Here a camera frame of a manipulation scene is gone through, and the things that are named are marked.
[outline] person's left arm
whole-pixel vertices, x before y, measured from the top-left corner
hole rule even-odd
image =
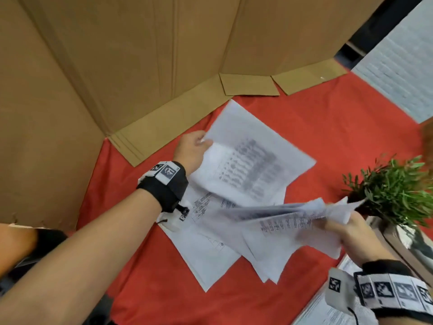
[[[200,166],[212,144],[210,140],[201,142],[204,133],[182,136],[175,151],[173,160],[183,165],[187,175]],[[0,324],[82,324],[160,212],[161,205],[149,192],[134,191],[19,280],[0,299]]]

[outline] hand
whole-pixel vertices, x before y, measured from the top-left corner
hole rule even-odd
[[[369,261],[396,260],[356,211],[350,214],[346,225],[328,219],[313,220],[313,225],[338,234],[347,255],[359,267]]]
[[[203,162],[203,154],[214,143],[207,139],[203,142],[205,131],[194,131],[187,133],[181,137],[179,144],[176,147],[173,161],[179,162],[185,168],[187,176],[197,170]]]

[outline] person's right arm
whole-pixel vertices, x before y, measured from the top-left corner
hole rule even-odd
[[[347,255],[359,267],[369,261],[396,260],[391,252],[382,245],[374,231],[366,224],[364,218],[358,212],[352,212],[346,225],[326,219],[318,219],[313,223],[318,228],[338,234]],[[386,317],[380,318],[378,321],[380,325],[427,324],[405,317]]]

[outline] wrist strap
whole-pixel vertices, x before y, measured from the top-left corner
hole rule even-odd
[[[137,189],[144,189],[151,193],[161,204],[162,212],[172,213],[178,207],[183,208],[178,204],[187,186],[188,180],[182,164],[163,161],[138,180]]]
[[[433,300],[427,285],[412,277],[400,261],[378,260],[354,273],[356,291],[363,306],[377,318],[408,317],[433,324]]]

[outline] orange object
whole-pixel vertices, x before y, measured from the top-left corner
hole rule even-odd
[[[34,228],[18,228],[0,224],[0,278],[36,247],[38,234]]]
[[[286,202],[344,196],[342,174],[372,166],[381,153],[421,153],[419,126],[364,81],[349,73],[308,90],[279,97],[235,97],[265,124],[317,160],[292,183]],[[222,107],[189,131],[208,129]],[[78,227],[134,191],[137,178],[170,160],[178,138],[133,168],[105,141],[88,186]],[[290,324],[327,278],[337,260],[310,248],[295,252],[278,285],[263,284],[240,258],[205,293],[168,237],[154,226],[111,285],[112,318],[132,324]]]

